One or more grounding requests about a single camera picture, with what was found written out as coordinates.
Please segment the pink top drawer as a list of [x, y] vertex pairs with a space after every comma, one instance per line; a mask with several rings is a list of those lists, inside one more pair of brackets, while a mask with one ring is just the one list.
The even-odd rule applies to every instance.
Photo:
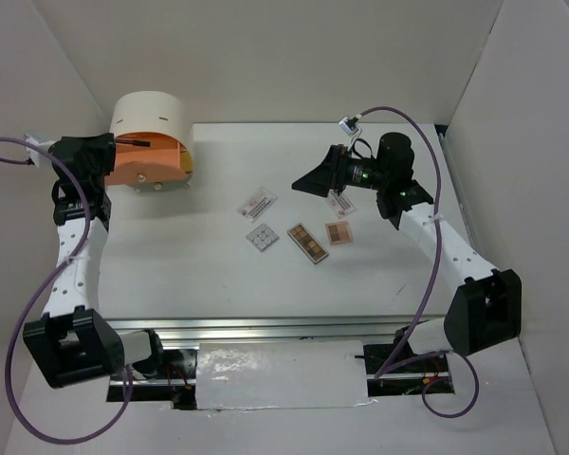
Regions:
[[115, 169], [106, 177], [108, 186], [163, 184], [192, 174], [180, 170], [179, 154], [188, 148], [174, 137], [138, 133], [117, 136], [115, 141]]

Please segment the long brown eyeshadow palette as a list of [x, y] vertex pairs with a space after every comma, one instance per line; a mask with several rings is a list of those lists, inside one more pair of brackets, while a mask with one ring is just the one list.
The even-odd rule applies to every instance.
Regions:
[[328, 251], [303, 224], [291, 227], [287, 235], [312, 264], [318, 264], [328, 257]]

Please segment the yellow drawer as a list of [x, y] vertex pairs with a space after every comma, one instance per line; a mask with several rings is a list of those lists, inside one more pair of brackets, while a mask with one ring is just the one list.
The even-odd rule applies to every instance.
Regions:
[[184, 150], [179, 154], [179, 167], [185, 174], [193, 172], [193, 157], [188, 150]]

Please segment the white nine-pan palette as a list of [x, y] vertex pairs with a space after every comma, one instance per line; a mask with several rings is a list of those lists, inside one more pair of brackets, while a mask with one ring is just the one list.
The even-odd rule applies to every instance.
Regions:
[[266, 251], [269, 247], [274, 245], [279, 239], [279, 235], [267, 224], [261, 224], [250, 232], [246, 239], [254, 246], [259, 252]]

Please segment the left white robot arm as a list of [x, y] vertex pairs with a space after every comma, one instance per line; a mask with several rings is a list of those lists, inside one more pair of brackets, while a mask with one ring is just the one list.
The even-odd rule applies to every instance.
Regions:
[[130, 365], [154, 378], [167, 355], [152, 329], [118, 335], [99, 313], [101, 255], [108, 238], [111, 201], [106, 177], [114, 171], [116, 142], [107, 133], [40, 142], [26, 136], [30, 161], [57, 174], [51, 191], [59, 237], [58, 264], [40, 319], [28, 322], [23, 340], [46, 382], [60, 389], [116, 375]]

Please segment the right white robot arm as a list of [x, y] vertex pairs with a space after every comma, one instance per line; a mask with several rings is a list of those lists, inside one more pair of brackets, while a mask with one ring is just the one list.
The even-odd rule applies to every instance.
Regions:
[[354, 157], [333, 145], [322, 163], [291, 185], [295, 191], [325, 197], [348, 187], [372, 190], [380, 216], [405, 234], [433, 261], [429, 286], [446, 280], [453, 294], [442, 318], [412, 322], [396, 334], [395, 347], [377, 370], [414, 371], [430, 353], [473, 355], [518, 337], [522, 326], [522, 282], [511, 270], [499, 270], [481, 257], [444, 220], [438, 197], [413, 177], [415, 154], [401, 133], [380, 138], [373, 157]]

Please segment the right false lash box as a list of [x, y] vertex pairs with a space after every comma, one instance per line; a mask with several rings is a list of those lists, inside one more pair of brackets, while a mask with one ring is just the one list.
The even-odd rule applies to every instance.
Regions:
[[330, 191], [326, 197], [326, 201], [339, 219], [345, 218], [357, 210], [351, 200], [343, 193]]

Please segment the false lash box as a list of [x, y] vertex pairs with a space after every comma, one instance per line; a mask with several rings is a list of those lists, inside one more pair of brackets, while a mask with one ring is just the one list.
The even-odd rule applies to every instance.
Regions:
[[257, 189], [237, 209], [237, 212], [251, 223], [256, 222], [276, 201], [278, 197], [265, 187]]
[[326, 201], [339, 219], [345, 218], [357, 210], [351, 200], [343, 193], [330, 191], [326, 197]]

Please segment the cream rounded drawer cabinet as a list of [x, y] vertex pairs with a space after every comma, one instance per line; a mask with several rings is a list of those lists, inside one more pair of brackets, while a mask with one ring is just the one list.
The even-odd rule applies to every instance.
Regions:
[[[113, 111], [109, 132], [114, 138], [127, 134], [160, 133], [178, 139], [192, 153], [192, 124], [186, 116], [182, 101], [167, 93], [140, 91], [120, 98]], [[182, 188], [190, 177], [183, 181], [163, 184], [138, 184], [138, 191], [162, 191]]]

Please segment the small pink blush palette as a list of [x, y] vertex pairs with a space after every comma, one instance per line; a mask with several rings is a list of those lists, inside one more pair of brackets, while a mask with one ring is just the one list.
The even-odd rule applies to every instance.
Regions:
[[353, 235], [347, 221], [328, 223], [325, 225], [328, 242], [331, 246], [344, 245], [353, 242]]

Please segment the left false lash box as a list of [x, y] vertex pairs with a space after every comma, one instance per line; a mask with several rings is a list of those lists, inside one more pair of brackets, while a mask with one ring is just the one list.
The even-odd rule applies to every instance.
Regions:
[[278, 197], [265, 187], [257, 189], [237, 209], [237, 212], [251, 223], [256, 222], [276, 201]]

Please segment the white foil cover sheet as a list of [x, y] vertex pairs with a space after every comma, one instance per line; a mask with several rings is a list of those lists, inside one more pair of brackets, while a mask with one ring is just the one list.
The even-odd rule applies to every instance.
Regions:
[[201, 410], [338, 409], [370, 402], [359, 341], [202, 344]]

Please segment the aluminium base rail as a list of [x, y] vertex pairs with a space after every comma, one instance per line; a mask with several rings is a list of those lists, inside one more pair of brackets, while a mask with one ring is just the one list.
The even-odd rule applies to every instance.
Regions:
[[167, 349], [203, 343], [268, 343], [353, 339], [386, 343], [411, 315], [299, 318], [110, 318], [119, 334], [152, 329]]

